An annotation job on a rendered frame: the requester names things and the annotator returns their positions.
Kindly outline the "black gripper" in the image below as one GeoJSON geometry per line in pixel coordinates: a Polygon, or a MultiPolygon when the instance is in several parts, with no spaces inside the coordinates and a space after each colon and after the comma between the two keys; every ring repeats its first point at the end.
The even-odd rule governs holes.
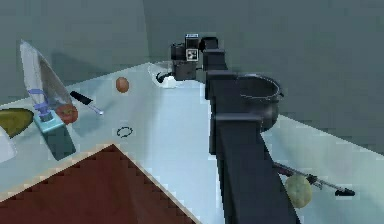
{"type": "Polygon", "coordinates": [[[171,45],[172,72],[159,72],[155,78],[163,83],[166,77],[173,77],[176,81],[194,80],[197,68],[197,50],[186,48],[184,43],[171,45]]]}

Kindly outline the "black cooking pot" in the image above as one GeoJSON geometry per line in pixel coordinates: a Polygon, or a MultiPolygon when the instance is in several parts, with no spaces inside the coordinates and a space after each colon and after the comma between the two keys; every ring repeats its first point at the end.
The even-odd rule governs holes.
{"type": "Polygon", "coordinates": [[[271,129],[279,115],[279,102],[284,97],[274,79],[261,74],[243,74],[237,78],[240,97],[248,110],[261,120],[261,131],[271,129]]]}

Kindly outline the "green round dish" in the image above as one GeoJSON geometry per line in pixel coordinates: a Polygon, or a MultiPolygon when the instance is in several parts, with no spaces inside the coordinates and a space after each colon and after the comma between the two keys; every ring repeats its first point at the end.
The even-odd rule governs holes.
{"type": "Polygon", "coordinates": [[[25,108],[0,109],[0,126],[13,138],[33,122],[33,116],[34,113],[25,108]]]}

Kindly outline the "brown egg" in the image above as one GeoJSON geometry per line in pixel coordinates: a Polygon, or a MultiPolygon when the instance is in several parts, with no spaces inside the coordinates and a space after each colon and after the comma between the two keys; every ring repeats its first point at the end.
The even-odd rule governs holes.
{"type": "Polygon", "coordinates": [[[129,90],[129,82],[125,77],[119,77],[116,80],[116,89],[120,93],[125,93],[129,90]]]}

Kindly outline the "red tomato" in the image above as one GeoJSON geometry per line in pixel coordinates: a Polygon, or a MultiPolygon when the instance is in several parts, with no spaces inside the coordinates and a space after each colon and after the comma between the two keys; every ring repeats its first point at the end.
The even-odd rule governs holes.
{"type": "Polygon", "coordinates": [[[78,111],[72,104],[61,105],[56,108],[56,114],[66,124],[74,123],[78,119],[78,111]]]}

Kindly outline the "teal spray bottle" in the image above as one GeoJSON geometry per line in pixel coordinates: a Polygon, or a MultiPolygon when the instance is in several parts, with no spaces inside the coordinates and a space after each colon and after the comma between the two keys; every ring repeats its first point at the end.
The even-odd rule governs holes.
{"type": "Polygon", "coordinates": [[[33,121],[44,138],[52,156],[62,160],[76,152],[74,143],[65,123],[57,113],[49,107],[48,98],[42,89],[29,89],[36,114],[33,121]]]}

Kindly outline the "grey pointed blade shape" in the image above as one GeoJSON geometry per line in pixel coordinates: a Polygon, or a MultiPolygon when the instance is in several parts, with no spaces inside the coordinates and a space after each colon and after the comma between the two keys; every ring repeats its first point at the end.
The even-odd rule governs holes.
{"type": "Polygon", "coordinates": [[[70,95],[45,57],[31,44],[22,40],[19,45],[26,90],[40,89],[43,95],[31,94],[36,103],[44,99],[50,108],[71,104],[70,95]]]}

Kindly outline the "pale green potato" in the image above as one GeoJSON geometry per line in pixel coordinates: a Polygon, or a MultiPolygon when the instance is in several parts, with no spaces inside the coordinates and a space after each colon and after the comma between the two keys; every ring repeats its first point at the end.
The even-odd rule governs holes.
{"type": "Polygon", "coordinates": [[[294,174],[285,181],[285,189],[294,208],[304,208],[312,200],[312,189],[305,176],[294,174]]]}

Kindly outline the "black long utensil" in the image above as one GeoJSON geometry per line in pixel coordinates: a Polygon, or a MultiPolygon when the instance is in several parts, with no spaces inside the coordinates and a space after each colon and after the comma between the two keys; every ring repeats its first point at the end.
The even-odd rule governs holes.
{"type": "Polygon", "coordinates": [[[319,189],[322,189],[324,186],[333,188],[335,190],[335,192],[334,192],[335,196],[348,197],[348,196],[354,196],[355,195],[355,192],[351,189],[337,186],[335,184],[332,184],[332,183],[329,183],[325,180],[320,179],[318,176],[315,176],[315,175],[310,174],[310,173],[301,172],[301,171],[296,170],[296,169],[289,167],[287,165],[283,165],[281,163],[274,162],[273,167],[277,169],[277,172],[279,174],[287,176],[287,177],[290,177],[294,174],[304,176],[309,181],[309,183],[311,185],[314,185],[319,189]]]}

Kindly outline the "black handled knife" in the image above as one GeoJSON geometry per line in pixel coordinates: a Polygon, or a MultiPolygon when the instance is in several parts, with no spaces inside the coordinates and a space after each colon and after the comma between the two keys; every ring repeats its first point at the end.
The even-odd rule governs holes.
{"type": "Polygon", "coordinates": [[[70,95],[74,99],[76,99],[77,101],[81,102],[83,105],[85,105],[85,106],[89,107],[90,109],[92,109],[98,115],[103,115],[104,114],[104,112],[101,109],[97,108],[96,106],[94,106],[92,104],[92,102],[93,102],[92,99],[90,99],[90,98],[88,98],[88,97],[86,97],[86,96],[84,96],[81,93],[78,93],[76,91],[71,91],[70,95]]]}

